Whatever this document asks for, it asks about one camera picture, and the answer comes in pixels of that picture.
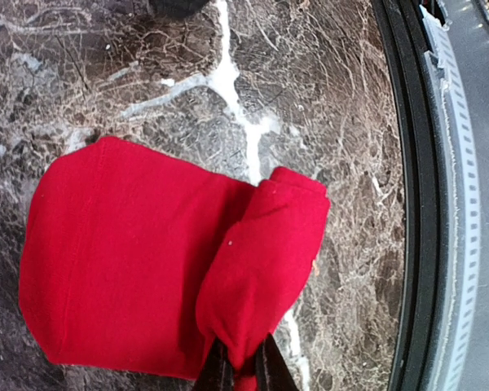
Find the black front rail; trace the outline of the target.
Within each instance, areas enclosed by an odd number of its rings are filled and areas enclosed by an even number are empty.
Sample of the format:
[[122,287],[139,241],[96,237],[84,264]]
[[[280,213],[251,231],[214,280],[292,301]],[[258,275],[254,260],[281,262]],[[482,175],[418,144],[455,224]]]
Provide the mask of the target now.
[[425,390],[433,357],[446,218],[417,1],[372,4],[388,63],[403,155],[405,252],[399,330],[388,388]]

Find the red sock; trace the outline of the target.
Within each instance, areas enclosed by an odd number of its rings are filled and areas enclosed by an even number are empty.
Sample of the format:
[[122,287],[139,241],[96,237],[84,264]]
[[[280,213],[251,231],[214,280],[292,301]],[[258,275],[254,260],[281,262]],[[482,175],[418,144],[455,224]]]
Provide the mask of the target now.
[[55,364],[195,379],[216,340],[238,390],[324,239],[324,185],[257,186],[105,137],[55,160],[29,209],[19,304]]

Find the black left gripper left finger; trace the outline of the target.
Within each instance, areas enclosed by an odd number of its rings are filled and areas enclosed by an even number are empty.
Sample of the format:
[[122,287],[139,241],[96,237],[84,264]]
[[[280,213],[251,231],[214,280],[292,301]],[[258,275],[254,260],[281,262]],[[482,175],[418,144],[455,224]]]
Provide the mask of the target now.
[[193,391],[233,390],[234,367],[228,359],[227,347],[216,338],[193,385]]

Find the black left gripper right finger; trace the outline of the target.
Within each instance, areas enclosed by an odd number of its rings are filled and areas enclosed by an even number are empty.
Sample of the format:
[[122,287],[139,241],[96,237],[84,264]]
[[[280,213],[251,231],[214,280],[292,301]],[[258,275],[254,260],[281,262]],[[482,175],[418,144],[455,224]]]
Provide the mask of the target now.
[[259,391],[297,391],[296,383],[272,334],[268,334],[254,355]]

